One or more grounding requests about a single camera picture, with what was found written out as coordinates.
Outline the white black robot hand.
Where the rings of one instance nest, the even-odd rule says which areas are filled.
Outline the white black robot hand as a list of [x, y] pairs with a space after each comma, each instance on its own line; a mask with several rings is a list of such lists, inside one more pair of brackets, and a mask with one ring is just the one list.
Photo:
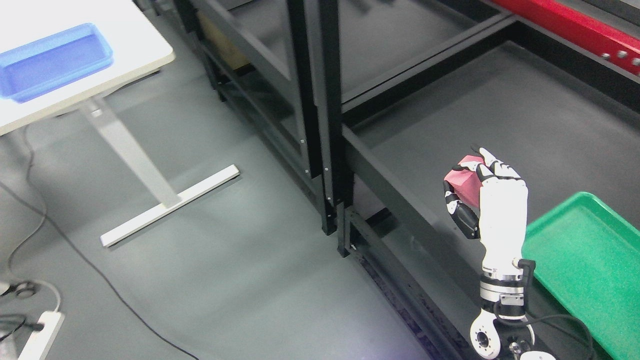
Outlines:
[[513, 169], [484, 146], [473, 146], [482, 161], [467, 161], [453, 171], [475, 171], [480, 187], [480, 208], [476, 214], [461, 203], [455, 193], [445, 196], [451, 185], [444, 180], [446, 210], [467, 239], [478, 239], [485, 248], [482, 272], [515, 275], [522, 258], [528, 214], [528, 187]]

